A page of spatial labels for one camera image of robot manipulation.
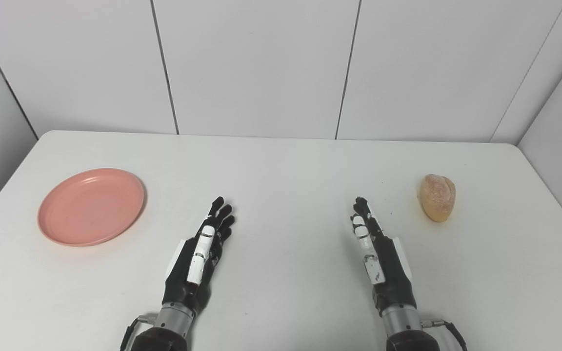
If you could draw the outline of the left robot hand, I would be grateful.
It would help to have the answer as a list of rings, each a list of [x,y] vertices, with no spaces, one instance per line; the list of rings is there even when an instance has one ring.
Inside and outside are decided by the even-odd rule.
[[[236,222],[232,205],[223,197],[212,202],[209,213],[196,235],[183,243],[176,262],[165,281],[162,304],[182,304],[200,313],[211,298],[210,281],[220,262],[223,245],[232,235]]]

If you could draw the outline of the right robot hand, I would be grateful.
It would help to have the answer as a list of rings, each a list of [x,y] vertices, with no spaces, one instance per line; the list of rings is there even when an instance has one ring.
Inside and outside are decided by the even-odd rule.
[[[353,209],[353,235],[359,242],[362,262],[372,284],[375,308],[380,314],[392,306],[417,308],[412,280],[404,271],[395,240],[384,235],[366,198],[357,197]]]

